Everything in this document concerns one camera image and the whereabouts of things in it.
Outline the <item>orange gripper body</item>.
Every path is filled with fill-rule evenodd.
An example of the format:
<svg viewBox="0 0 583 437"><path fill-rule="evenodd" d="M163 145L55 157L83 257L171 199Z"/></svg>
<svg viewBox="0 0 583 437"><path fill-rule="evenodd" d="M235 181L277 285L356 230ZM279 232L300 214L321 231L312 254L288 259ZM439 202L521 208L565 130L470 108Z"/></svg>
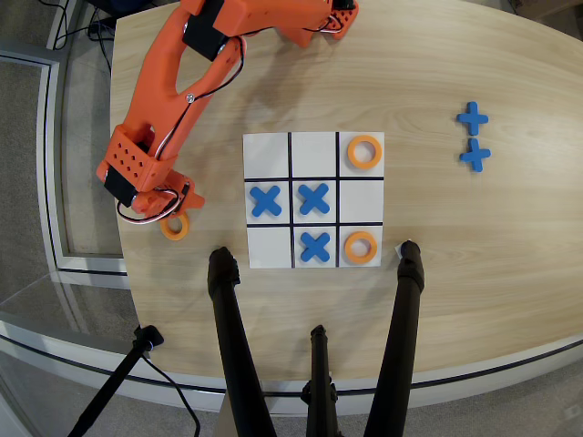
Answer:
<svg viewBox="0 0 583 437"><path fill-rule="evenodd" d="M204 203L204 197L195 192L193 180L171 170L160 187L138 193L131 207L144 219L156 221L179 216L188 209L202 208Z"/></svg>

